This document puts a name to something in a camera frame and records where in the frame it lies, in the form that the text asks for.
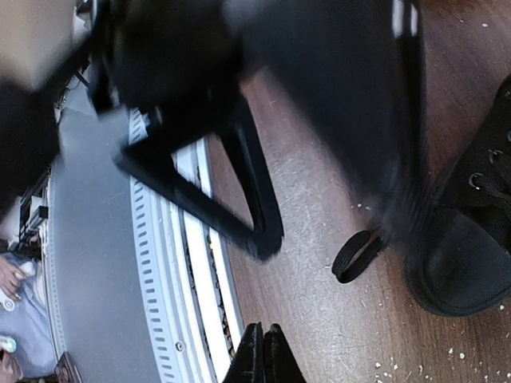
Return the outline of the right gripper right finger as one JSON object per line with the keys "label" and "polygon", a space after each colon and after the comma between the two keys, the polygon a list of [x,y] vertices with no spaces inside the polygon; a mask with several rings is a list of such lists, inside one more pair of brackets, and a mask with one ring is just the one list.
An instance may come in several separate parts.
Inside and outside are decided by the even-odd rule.
{"label": "right gripper right finger", "polygon": [[263,365],[266,382],[306,382],[280,325],[276,323],[263,336]]}

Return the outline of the black sneaker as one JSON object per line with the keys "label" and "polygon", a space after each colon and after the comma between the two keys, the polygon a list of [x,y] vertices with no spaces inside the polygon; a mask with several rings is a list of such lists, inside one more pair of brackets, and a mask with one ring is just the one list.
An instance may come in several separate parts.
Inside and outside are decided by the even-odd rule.
{"label": "black sneaker", "polygon": [[413,153],[425,207],[406,284],[432,314],[466,317],[510,296],[510,79],[472,140],[436,183],[426,175],[425,108],[413,104]]}
{"label": "black sneaker", "polygon": [[[1,72],[1,212],[60,153],[59,91],[91,64],[92,101],[109,92],[162,121],[120,150],[118,166],[258,259],[282,222],[244,121],[259,79],[306,121],[335,159],[382,241],[424,232],[423,69],[418,1],[101,1],[92,29],[50,52],[35,85]],[[209,201],[170,165],[173,150],[216,134],[247,191],[253,227]]]}

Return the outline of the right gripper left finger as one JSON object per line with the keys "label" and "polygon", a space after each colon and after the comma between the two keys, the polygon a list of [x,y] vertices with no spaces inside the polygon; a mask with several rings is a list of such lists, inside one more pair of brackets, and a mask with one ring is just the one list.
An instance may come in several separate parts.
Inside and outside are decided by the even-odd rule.
{"label": "right gripper left finger", "polygon": [[246,327],[223,383],[262,382],[264,382],[263,328],[259,322]]}

